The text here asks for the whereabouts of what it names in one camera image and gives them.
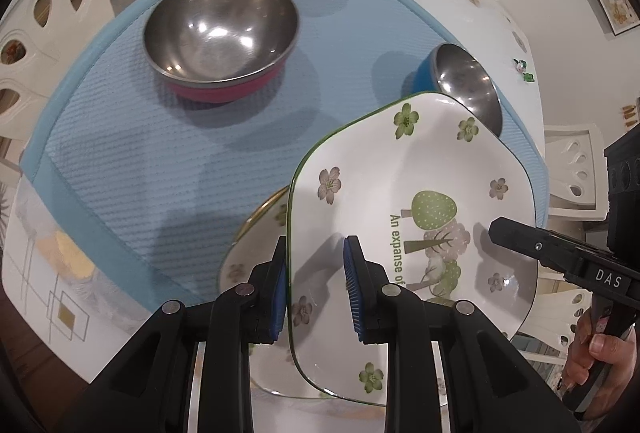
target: wooden floor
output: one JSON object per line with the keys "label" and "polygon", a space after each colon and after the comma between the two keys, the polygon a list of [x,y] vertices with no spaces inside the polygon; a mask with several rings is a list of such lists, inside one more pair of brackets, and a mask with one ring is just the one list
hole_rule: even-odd
{"label": "wooden floor", "polygon": [[22,388],[47,431],[87,387],[31,330],[0,284],[0,338]]}

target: hand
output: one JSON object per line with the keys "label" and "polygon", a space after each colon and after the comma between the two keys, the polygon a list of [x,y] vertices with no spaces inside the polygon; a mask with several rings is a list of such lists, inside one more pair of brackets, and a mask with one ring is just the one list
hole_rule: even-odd
{"label": "hand", "polygon": [[606,415],[618,401],[633,377],[636,353],[635,328],[631,328],[625,341],[605,334],[595,334],[591,337],[591,309],[580,316],[575,339],[569,345],[567,361],[562,371],[562,382],[568,389],[572,389],[576,384],[586,383],[589,369],[596,360],[612,365],[607,379],[587,408],[585,419],[592,420]]}

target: plate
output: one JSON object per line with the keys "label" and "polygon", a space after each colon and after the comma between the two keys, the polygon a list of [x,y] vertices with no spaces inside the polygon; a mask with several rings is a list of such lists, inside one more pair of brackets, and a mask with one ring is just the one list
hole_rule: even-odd
{"label": "plate", "polygon": [[[238,230],[220,270],[221,293],[249,280],[256,265],[271,260],[278,239],[286,232],[288,195],[289,186],[275,192]],[[290,352],[286,323],[273,345],[251,347],[249,361],[252,382],[264,391],[284,397],[329,397],[300,375]]]}
{"label": "plate", "polygon": [[424,300],[469,299],[513,336],[538,267],[491,243],[487,229],[500,216],[536,225],[527,173],[443,94],[410,96],[321,140],[289,193],[289,333],[301,373],[338,397],[385,403],[386,347],[361,344],[353,329],[348,235],[392,282]]}

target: blue placemat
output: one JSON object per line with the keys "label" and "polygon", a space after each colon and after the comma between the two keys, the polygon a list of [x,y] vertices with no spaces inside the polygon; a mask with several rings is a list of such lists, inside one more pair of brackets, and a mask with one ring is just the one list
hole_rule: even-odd
{"label": "blue placemat", "polygon": [[[142,32],[159,0],[107,25],[60,83],[21,166],[59,225],[149,310],[218,295],[240,225],[339,126],[410,93],[431,49],[456,42],[412,0],[295,0],[300,39],[267,87],[224,106],[177,98]],[[502,141],[525,166],[538,225],[548,175],[502,96]]]}

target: human thumb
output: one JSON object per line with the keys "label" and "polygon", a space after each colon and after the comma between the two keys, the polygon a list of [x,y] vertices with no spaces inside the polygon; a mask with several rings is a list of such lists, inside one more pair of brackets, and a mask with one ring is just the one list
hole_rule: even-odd
{"label": "human thumb", "polygon": [[589,344],[589,353],[597,360],[609,365],[628,363],[636,346],[619,337],[595,334]]}

